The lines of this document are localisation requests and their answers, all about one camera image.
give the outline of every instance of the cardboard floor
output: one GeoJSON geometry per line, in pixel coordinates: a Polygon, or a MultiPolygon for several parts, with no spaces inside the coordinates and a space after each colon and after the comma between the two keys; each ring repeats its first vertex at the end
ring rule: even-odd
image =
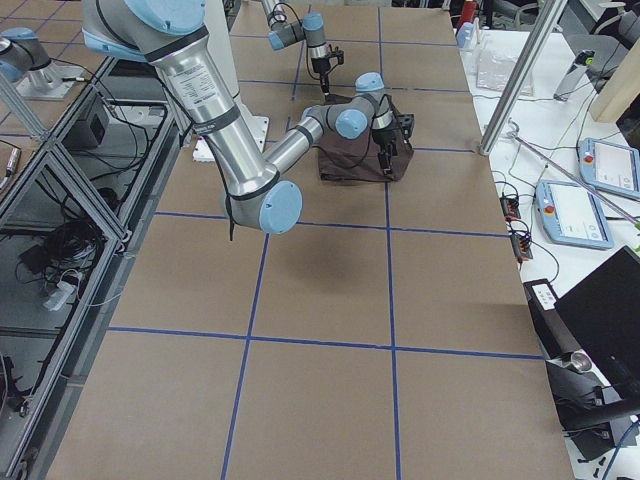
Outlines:
{"type": "MultiPolygon", "coordinates": [[[[2,8],[85,59],[77,4],[2,8]]],[[[415,113],[405,178],[326,184],[312,150],[287,175],[300,224],[229,242],[215,166],[183,151],[49,479],[572,478],[448,14],[315,9],[336,93],[380,71],[415,113]]],[[[243,2],[238,78],[271,144],[321,95],[266,32],[243,2]]]]}

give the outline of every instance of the white label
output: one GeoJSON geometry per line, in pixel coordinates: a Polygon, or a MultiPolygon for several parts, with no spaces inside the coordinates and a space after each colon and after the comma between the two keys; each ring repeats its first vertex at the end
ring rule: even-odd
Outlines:
{"type": "Polygon", "coordinates": [[[551,195],[562,235],[585,240],[604,240],[586,190],[578,186],[551,185],[551,195]]]}
{"type": "Polygon", "coordinates": [[[614,187],[634,190],[631,152],[605,143],[596,143],[596,179],[614,187]]]}
{"type": "Polygon", "coordinates": [[[540,305],[542,305],[542,308],[545,310],[553,310],[556,303],[556,297],[553,296],[548,285],[534,285],[533,293],[536,294],[536,298],[540,302],[540,305]]]}
{"type": "Polygon", "coordinates": [[[201,107],[218,94],[213,78],[202,63],[178,73],[172,80],[178,100],[187,110],[201,107]]]}

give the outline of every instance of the black monitor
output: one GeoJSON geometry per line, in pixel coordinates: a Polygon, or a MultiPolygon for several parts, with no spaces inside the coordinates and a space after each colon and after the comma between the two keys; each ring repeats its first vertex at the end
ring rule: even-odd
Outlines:
{"type": "Polygon", "coordinates": [[[555,307],[618,394],[640,398],[640,257],[620,249],[555,307]]]}

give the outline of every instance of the brown bag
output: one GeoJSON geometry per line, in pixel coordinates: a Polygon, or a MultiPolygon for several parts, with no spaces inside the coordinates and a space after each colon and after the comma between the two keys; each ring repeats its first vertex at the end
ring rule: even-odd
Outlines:
{"type": "MultiPolygon", "coordinates": [[[[337,97],[332,103],[347,103],[348,97],[337,97]]],[[[378,161],[379,147],[368,129],[355,140],[347,140],[336,132],[327,132],[315,145],[318,149],[318,170],[322,180],[359,180],[363,182],[398,181],[407,171],[413,148],[404,143],[399,130],[395,132],[398,155],[391,159],[392,173],[385,175],[378,161]]]]}

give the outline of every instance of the light blue joint cap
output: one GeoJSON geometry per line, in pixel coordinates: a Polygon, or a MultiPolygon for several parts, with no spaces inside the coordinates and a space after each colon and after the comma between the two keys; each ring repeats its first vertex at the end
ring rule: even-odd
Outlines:
{"type": "Polygon", "coordinates": [[[144,58],[144,55],[142,55],[138,50],[125,47],[124,45],[120,45],[119,43],[115,43],[106,38],[98,37],[84,29],[82,30],[82,33],[84,33],[84,43],[89,50],[93,50],[94,52],[101,53],[108,57],[119,58],[120,60],[147,63],[147,59],[144,58]]]}
{"type": "Polygon", "coordinates": [[[291,230],[302,212],[302,193],[295,183],[283,180],[269,190],[260,207],[260,228],[266,233],[291,230]]]}
{"type": "Polygon", "coordinates": [[[322,14],[318,12],[307,13],[302,18],[302,28],[305,30],[309,30],[313,32],[315,30],[320,30],[324,27],[324,19],[322,18],[322,14]]]}
{"type": "Polygon", "coordinates": [[[11,83],[15,83],[22,77],[22,72],[18,70],[16,67],[11,65],[10,63],[3,62],[0,60],[0,72],[7,77],[11,83]]]}
{"type": "Polygon", "coordinates": [[[378,72],[363,73],[356,80],[356,92],[375,92],[384,88],[384,82],[378,72]]]}
{"type": "Polygon", "coordinates": [[[336,131],[344,138],[354,140],[367,128],[367,116],[360,110],[349,108],[336,118],[336,131]]]}
{"type": "Polygon", "coordinates": [[[205,0],[124,0],[124,3],[151,28],[169,35],[195,32],[204,21],[205,0]]]}
{"type": "Polygon", "coordinates": [[[282,50],[284,48],[284,43],[278,36],[276,32],[269,32],[269,43],[271,43],[271,48],[274,50],[282,50]]]}
{"type": "Polygon", "coordinates": [[[34,31],[27,27],[8,28],[4,32],[2,32],[2,36],[12,41],[38,39],[38,36],[34,33],[34,31]]]}

